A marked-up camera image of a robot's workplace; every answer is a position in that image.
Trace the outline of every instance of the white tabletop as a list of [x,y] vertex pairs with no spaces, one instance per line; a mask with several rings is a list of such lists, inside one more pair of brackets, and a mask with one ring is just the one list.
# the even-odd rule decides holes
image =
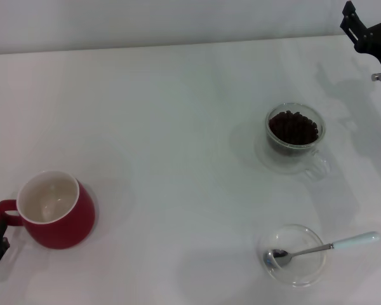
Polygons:
[[[381,242],[328,253],[309,288],[273,280],[257,240],[381,232],[381,66],[349,38],[0,55],[0,200],[45,169],[91,190],[68,250],[9,228],[0,305],[381,304]],[[316,108],[330,175],[263,166],[253,139],[283,102]]]

